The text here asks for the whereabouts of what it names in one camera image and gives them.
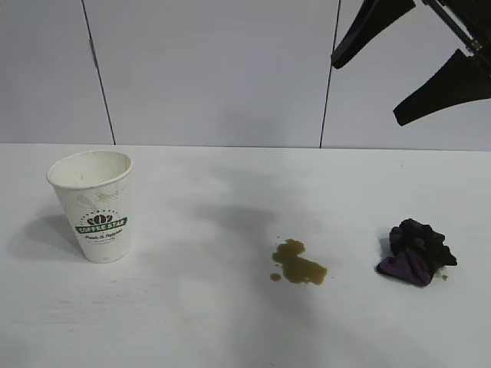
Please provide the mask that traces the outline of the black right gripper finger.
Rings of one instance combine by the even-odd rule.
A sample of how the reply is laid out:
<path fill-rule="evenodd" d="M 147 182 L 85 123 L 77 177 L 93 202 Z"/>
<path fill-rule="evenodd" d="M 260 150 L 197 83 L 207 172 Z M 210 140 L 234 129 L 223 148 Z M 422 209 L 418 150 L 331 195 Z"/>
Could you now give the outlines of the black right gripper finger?
<path fill-rule="evenodd" d="M 351 27 L 331 54 L 332 66 L 341 69 L 373 38 L 415 6 L 412 0 L 364 0 Z"/>
<path fill-rule="evenodd" d="M 456 50 L 435 75 L 394 108 L 394 116 L 403 127 L 439 110 L 489 98 L 490 74 L 477 59 Z"/>

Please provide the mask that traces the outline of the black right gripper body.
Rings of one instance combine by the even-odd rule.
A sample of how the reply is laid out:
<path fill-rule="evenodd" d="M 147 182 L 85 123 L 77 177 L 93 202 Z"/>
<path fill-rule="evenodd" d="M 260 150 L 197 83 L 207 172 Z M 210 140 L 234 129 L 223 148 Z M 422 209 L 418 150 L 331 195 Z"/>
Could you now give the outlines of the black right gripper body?
<path fill-rule="evenodd" d="M 446 26 L 465 44 L 466 49 L 470 53 L 477 54 L 481 51 L 482 45 L 475 38 L 467 34 L 438 1 L 423 0 L 423 3 L 429 6 L 438 15 Z"/>

